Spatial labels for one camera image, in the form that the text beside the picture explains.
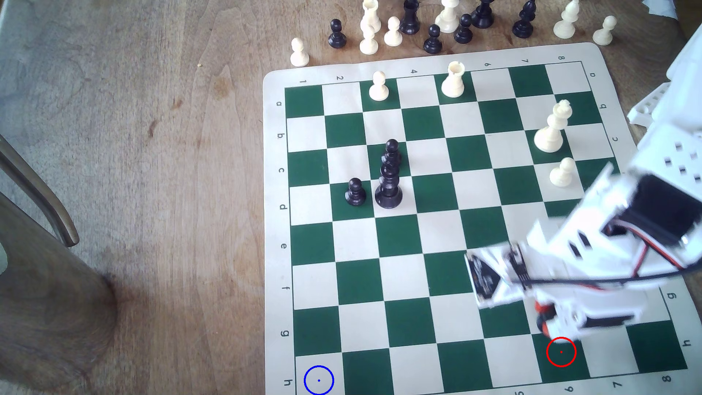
chess mat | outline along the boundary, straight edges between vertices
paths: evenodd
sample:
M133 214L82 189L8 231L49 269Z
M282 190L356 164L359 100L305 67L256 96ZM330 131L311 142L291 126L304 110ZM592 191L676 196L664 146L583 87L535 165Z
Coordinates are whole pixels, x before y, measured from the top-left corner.
M452 60L466 67L459 98L440 88ZM380 102L368 95L377 70L390 92ZM544 153L534 134L563 99L573 108L564 144ZM680 279L648 291L643 323L573 344L549 346L533 300L475 303L466 249L566 216L606 163L618 171L636 151L596 45L272 72L264 133L267 394L702 388L702 327ZM389 138L404 197L383 209L373 193ZM557 188L549 173L564 157L576 174ZM344 197L352 177L367 194L358 207Z

blue circle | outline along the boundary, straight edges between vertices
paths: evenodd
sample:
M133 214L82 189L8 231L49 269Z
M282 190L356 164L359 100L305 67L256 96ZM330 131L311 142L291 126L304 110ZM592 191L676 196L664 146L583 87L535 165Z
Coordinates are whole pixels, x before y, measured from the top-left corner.
M331 387L329 387L329 389L327 389L325 392L322 392L320 394L317 392L310 391L310 388L307 387L307 374L310 372L310 370L312 370L314 368L325 369L331 375ZM307 392L309 392L312 395L327 395L331 391L331 389L334 388L334 374L326 366L315 365L315 366L312 366L311 368L307 369L307 372L305 372L305 377L303 378L303 384L305 385L305 389L307 390Z

wooden table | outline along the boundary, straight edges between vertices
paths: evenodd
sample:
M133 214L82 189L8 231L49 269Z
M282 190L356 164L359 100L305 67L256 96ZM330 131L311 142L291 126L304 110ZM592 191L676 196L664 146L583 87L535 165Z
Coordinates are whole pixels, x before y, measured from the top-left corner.
M382 40L402 1L380 2ZM293 37L321 65L427 56L425 34L362 55L360 0L6 3L0 133L63 201L81 236L73 252L120 301L113 349L58 392L263 394L263 77L292 67ZM589 41L616 15L602 52L625 111L666 80L684 45L676 21L640 1L588 0L561 40L551 29L566 3L540 2L521 40L510 31L523 1L496 0L495 25L468 45L443 34L443 53ZM423 1L424 26L440 11ZM326 43L333 18L349 38L338 51ZM0 185L48 228L8 177ZM688 284L702 306L702 276Z

red circle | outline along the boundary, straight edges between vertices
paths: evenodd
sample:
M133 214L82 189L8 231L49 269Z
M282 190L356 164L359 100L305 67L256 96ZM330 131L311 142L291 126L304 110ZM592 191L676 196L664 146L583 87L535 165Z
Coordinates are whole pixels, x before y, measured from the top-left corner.
M565 339L565 340L568 340L568 341L573 345L573 359L571 359L571 361L568 362L568 363L566 363L565 365L556 365L555 363L553 363L553 361L551 361L551 357L548 356L548 347L551 347L551 343L553 343L554 340L558 340L558 339ZM556 337L556 338L554 338L553 340L551 340L551 341L548 343L548 345L546 346L546 358L548 358L548 361L551 362L551 365L554 365L554 366L557 367L557 368L565 368L566 366L570 365L571 363L573 363L573 362L575 361L575 357L576 357L577 355L578 355L578 349L575 347L575 343L573 343L573 341L570 340L570 339L567 338L567 337L563 337L563 336L561 336L561 337Z

captured chess piece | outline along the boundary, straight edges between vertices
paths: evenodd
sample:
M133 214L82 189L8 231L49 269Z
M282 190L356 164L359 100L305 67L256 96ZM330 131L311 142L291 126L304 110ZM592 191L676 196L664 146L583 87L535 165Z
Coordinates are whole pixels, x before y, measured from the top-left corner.
M341 21L331 20L331 34L329 35L329 45L331 48L340 49L346 45L346 36L341 32Z

